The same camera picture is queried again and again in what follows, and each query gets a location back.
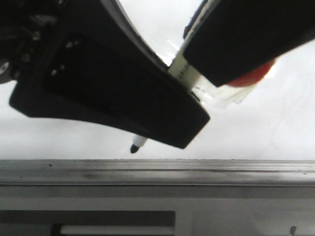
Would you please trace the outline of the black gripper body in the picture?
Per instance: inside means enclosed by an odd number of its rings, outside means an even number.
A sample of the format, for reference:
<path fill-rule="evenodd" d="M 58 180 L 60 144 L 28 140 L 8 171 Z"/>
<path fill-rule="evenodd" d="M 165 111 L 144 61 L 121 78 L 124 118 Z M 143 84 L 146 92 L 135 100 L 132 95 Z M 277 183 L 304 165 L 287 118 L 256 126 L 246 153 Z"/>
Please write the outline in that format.
<path fill-rule="evenodd" d="M 60 0 L 2 0 L 0 2 L 0 82 L 16 80 L 27 68 L 62 11 Z"/>

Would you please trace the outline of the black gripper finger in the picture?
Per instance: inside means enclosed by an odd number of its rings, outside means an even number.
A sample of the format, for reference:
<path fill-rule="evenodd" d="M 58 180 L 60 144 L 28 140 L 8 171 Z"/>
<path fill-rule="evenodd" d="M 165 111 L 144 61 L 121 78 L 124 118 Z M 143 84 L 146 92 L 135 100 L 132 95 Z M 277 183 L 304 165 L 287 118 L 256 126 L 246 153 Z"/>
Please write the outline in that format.
<path fill-rule="evenodd" d="M 183 55 L 219 87 L 314 37 L 312 0 L 215 0 Z"/>
<path fill-rule="evenodd" d="M 210 117 L 117 0 L 69 0 L 9 104 L 32 118 L 112 126 L 185 148 Z"/>

